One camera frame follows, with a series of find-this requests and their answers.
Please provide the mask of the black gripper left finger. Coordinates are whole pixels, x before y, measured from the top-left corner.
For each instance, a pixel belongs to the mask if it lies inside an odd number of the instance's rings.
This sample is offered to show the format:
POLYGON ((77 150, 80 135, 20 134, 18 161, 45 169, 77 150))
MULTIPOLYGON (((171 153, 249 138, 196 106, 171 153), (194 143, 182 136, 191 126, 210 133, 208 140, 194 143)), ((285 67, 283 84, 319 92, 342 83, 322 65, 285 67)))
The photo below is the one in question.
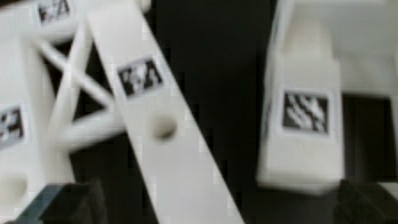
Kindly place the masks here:
POLYGON ((11 224, 109 224, 100 182, 48 185, 11 224))

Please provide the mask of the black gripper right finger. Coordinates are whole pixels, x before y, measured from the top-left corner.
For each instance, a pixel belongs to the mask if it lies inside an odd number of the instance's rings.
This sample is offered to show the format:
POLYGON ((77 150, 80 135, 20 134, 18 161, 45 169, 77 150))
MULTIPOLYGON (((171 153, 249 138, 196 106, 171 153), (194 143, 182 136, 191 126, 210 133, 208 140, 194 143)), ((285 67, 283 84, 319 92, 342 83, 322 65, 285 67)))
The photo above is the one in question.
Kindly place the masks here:
POLYGON ((398 224, 398 182, 342 181, 336 224, 398 224))

